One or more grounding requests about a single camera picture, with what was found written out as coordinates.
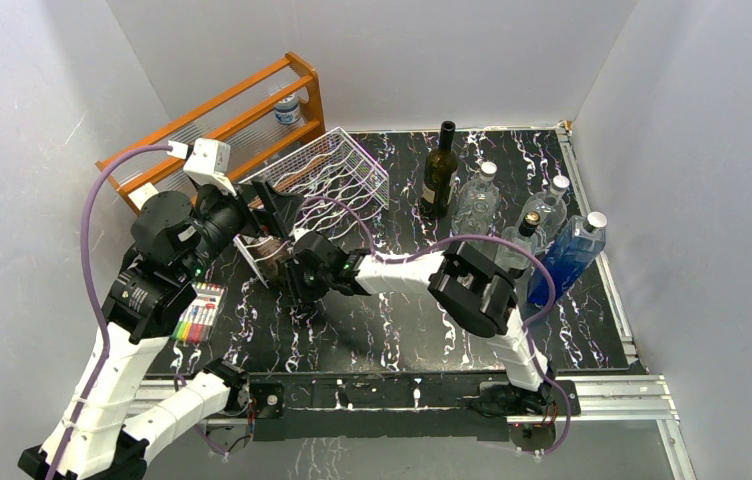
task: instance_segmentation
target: table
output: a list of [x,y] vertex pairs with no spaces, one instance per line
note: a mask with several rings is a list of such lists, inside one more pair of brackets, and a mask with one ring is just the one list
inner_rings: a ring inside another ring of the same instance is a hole
[[[352,134],[390,176],[390,208],[376,219],[380,251],[413,252],[449,235],[449,220],[421,220],[422,160],[437,132]],[[517,222],[528,197],[557,174],[568,175],[555,130],[459,132],[458,176],[481,160],[493,161],[502,196],[494,232]],[[572,192],[568,215],[580,213]],[[614,226],[610,241],[614,241]],[[315,308],[297,311],[279,291],[265,288],[228,249],[207,281],[229,289],[223,310],[203,346],[171,344],[149,375],[192,374],[223,356],[255,372],[437,372],[499,370],[484,341],[459,329],[430,297],[399,294],[344,297],[328,294]],[[546,322],[533,326],[538,347],[557,369],[625,369],[626,355],[597,265],[562,297]]]

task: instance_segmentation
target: bottle neck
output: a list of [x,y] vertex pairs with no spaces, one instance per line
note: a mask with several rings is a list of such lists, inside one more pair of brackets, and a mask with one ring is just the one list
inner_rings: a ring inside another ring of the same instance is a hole
[[449,152],[453,149],[453,137],[455,136],[455,124],[444,122],[441,124],[441,134],[438,137],[438,150]]
[[517,227],[517,233],[523,238],[529,238],[535,233],[537,228],[538,225],[530,225],[524,220],[520,222],[520,225]]
[[489,177],[488,175],[482,175],[481,173],[476,175],[476,179],[478,180],[476,182],[476,187],[479,189],[486,189],[491,186],[491,184],[494,182],[494,177]]
[[564,195],[564,192],[551,188],[547,191],[547,194],[544,195],[544,203],[550,207],[555,206],[555,204],[561,199],[562,195]]
[[597,227],[591,225],[591,222],[589,222],[587,218],[582,220],[582,229],[588,233],[594,233],[597,231]]

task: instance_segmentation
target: white wall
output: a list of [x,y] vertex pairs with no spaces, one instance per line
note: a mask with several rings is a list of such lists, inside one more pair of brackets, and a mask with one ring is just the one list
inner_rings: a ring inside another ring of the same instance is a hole
[[292,50],[348,129],[573,119],[635,0],[110,0],[178,116]]
[[[0,0],[0,478],[60,419],[93,348],[79,219],[93,162],[168,121],[103,1]],[[100,292],[132,214],[94,218]]]
[[752,478],[752,0],[640,1],[574,132],[698,478]]

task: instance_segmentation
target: wire basket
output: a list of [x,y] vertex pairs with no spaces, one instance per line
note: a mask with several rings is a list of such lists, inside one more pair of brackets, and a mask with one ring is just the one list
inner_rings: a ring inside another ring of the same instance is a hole
[[[242,181],[256,176],[280,192],[340,200],[367,223],[388,208],[388,172],[340,127]],[[318,231],[342,246],[347,242],[360,246],[364,238],[355,218],[329,202],[306,204],[294,228]],[[235,238],[235,246],[264,285],[279,274],[280,263],[291,248],[276,239],[242,235]]]

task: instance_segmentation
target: blue bottle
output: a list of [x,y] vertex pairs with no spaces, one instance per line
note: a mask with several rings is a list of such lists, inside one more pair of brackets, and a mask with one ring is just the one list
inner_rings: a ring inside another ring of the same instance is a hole
[[[582,272],[591,265],[605,246],[605,215],[591,212],[587,218],[574,215],[568,220],[543,262],[556,285],[556,300],[576,283]],[[537,305],[547,303],[547,282],[537,269],[529,280],[527,291],[530,302]]]

